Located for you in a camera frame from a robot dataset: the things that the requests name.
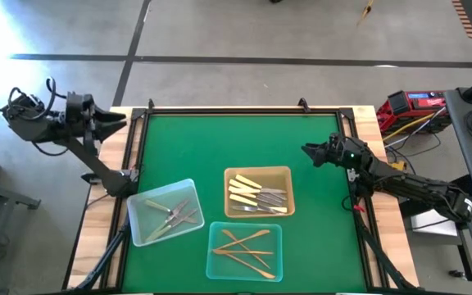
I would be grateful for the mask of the orange plastic bin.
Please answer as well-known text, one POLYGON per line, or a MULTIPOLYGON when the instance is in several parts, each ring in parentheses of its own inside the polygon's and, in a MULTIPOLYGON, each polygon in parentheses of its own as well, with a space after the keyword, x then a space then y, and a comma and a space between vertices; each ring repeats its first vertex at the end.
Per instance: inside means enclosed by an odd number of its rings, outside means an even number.
POLYGON ((239 167, 239 168, 227 168, 224 173, 224 193, 225 193, 225 215, 233 219, 245 219, 245 218, 267 218, 267 217, 286 217, 292 216, 295 212, 295 201, 293 193, 293 181, 291 170, 287 166, 265 166, 265 167, 239 167), (246 206, 245 204, 238 203, 230 200, 229 195, 231 193, 229 188, 229 181, 235 179, 236 175, 242 175, 266 188, 277 188, 285 190, 286 200, 278 200, 269 198, 266 195, 259 195, 257 199, 245 197, 254 202, 258 202, 261 205, 268 207, 286 207, 286 214, 271 214, 268 212, 247 212, 247 211, 236 211, 231 206, 246 206))

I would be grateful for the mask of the red black tool case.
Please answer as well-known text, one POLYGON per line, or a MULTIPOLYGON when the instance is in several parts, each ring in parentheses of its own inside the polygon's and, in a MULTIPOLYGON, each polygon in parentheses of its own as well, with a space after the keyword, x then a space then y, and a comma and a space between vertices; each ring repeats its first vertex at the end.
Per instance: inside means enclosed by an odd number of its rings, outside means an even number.
MULTIPOLYGON (((386 102, 376 111, 380 133, 389 136, 405 125, 429 115, 446 106, 444 91, 398 91, 388 95, 386 102)), ((399 134, 411 134, 427 120, 407 127, 399 134)), ((452 123, 447 108, 434 117, 418 134, 436 134, 452 123)))

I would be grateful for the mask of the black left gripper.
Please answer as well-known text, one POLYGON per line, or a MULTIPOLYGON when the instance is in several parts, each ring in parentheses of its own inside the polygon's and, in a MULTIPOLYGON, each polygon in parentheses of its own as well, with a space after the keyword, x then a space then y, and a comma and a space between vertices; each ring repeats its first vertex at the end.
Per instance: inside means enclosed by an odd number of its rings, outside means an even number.
POLYGON ((91 103, 89 109, 84 113, 84 117, 79 120, 68 120, 65 110, 65 127, 67 133, 74 138, 92 137, 93 118, 98 122, 95 125, 95 139, 103 142, 116 131, 126 126, 126 115, 123 113, 105 111, 95 106, 95 101, 91 103))

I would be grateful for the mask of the white paper sheet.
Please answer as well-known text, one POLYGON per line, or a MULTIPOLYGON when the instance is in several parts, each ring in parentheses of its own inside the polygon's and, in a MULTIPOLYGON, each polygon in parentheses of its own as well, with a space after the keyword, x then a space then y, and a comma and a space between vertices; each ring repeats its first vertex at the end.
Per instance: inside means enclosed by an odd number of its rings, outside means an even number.
POLYGON ((441 216, 435 210, 412 216, 410 229, 412 232, 422 234, 438 234, 451 237, 458 235, 456 224, 441 216))

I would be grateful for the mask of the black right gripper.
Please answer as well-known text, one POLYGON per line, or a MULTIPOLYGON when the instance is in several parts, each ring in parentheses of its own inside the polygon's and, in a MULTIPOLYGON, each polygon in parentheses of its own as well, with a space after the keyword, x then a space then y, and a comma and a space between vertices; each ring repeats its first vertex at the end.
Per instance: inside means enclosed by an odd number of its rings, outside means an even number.
POLYGON ((304 152, 315 152, 313 166, 322 166, 326 162, 346 169, 365 169, 370 163, 370 149, 367 143, 358 138, 351 138, 341 134, 331 134, 329 141, 324 143, 306 143, 302 146, 304 152), (346 167, 342 164, 341 155, 344 148, 360 148, 362 150, 361 165, 346 167))

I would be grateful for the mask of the yellow black floor tool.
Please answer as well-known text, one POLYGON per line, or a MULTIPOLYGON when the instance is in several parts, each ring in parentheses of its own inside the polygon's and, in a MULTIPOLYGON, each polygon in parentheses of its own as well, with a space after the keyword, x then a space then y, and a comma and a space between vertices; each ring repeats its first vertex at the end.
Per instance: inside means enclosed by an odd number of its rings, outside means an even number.
POLYGON ((359 20, 356 23, 357 26, 359 26, 361 24, 361 22, 370 14, 373 4, 374 4, 374 0, 369 0, 367 2, 365 7, 363 8, 363 11, 361 13, 361 16, 360 16, 359 20))

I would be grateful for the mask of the clear plastic bin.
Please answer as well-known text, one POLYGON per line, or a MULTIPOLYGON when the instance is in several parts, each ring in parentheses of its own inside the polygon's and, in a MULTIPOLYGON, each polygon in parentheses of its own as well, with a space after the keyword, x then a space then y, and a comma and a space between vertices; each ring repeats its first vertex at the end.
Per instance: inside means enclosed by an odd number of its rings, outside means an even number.
POLYGON ((127 209, 129 213, 132 243, 136 247, 146 247, 170 238, 175 238, 200 229, 205 224, 202 207, 199 202, 195 183, 192 179, 184 179, 173 184, 167 184, 159 188, 132 195, 127 199, 127 209), (176 207, 183 200, 188 200, 188 204, 180 211, 179 215, 192 209, 197 209, 196 213, 192 216, 192 218, 196 220, 196 223, 190 224, 183 222, 167 231, 159 239, 147 242, 146 238, 149 234, 161 225, 167 217, 166 212, 147 206, 144 203, 147 199, 170 209, 176 207))

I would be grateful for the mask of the teal plastic bin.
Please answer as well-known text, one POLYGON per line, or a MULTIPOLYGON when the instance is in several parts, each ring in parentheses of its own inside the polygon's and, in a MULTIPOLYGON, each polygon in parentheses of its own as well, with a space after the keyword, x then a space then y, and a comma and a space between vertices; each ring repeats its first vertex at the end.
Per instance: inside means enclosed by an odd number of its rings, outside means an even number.
MULTIPOLYGON (((226 250, 244 250, 238 244, 225 248, 226 250)), ((206 256, 206 276, 209 279, 256 281, 277 283, 284 277, 283 271, 283 231, 279 225, 254 223, 229 223, 216 221, 210 225, 209 240, 206 256), (229 230, 236 238, 245 238, 255 232, 268 229, 270 233, 258 238, 243 242, 252 251, 273 252, 273 255, 260 255, 270 269, 263 266, 251 254, 232 254, 237 258, 276 276, 275 279, 266 279, 256 271, 241 263, 224 256, 215 254, 212 250, 233 240, 222 233, 222 229, 229 230)))

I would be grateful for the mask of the black frame brace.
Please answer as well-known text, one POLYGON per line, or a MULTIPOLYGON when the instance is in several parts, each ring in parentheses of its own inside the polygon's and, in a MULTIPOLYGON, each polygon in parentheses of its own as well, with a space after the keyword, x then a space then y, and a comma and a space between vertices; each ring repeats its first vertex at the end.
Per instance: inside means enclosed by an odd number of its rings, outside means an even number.
POLYGON ((376 242, 375 238, 371 235, 369 229, 365 226, 365 223, 361 218, 361 214, 358 211, 354 211, 353 215, 356 222, 356 227, 358 228, 362 238, 368 243, 384 270, 388 273, 393 282, 397 285, 397 288, 405 290, 418 290, 416 286, 414 286, 405 279, 402 273, 399 272, 394 266, 394 264, 390 261, 390 259, 385 254, 379 243, 376 242))
POLYGON ((99 277, 104 272, 105 268, 110 264, 113 254, 122 242, 125 241, 126 233, 130 227, 129 216, 125 217, 124 224, 118 229, 114 238, 107 245, 105 252, 98 260, 95 267, 88 273, 86 278, 75 287, 75 290, 90 290, 99 277))

